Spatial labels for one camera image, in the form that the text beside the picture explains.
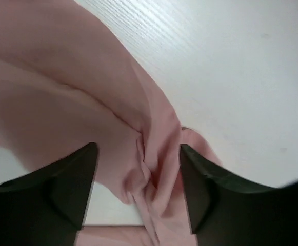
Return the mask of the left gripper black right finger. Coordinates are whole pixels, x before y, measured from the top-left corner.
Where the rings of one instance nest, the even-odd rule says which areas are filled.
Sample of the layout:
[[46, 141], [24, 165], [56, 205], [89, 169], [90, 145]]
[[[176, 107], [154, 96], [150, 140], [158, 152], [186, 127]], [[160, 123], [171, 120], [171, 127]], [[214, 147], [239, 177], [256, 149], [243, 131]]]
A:
[[191, 232], [198, 245], [298, 245], [298, 181], [272, 188], [180, 147]]

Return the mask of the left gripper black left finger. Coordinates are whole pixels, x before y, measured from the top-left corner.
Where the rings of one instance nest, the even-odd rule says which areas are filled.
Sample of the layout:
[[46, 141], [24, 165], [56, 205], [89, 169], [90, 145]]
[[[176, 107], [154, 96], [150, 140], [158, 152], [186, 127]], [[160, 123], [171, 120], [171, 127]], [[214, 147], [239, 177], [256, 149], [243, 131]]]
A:
[[83, 227], [98, 158], [89, 143], [0, 184], [0, 245], [74, 245]]

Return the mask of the pink trousers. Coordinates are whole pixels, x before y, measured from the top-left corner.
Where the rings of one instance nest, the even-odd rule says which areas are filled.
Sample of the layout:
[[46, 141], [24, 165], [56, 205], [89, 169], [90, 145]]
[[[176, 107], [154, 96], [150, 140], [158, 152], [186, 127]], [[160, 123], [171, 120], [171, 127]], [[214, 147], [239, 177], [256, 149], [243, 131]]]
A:
[[0, 146], [30, 170], [89, 142], [97, 182], [135, 204], [141, 227], [86, 227], [77, 245], [196, 245], [180, 144], [218, 162], [182, 127], [154, 80], [75, 1], [0, 1]]

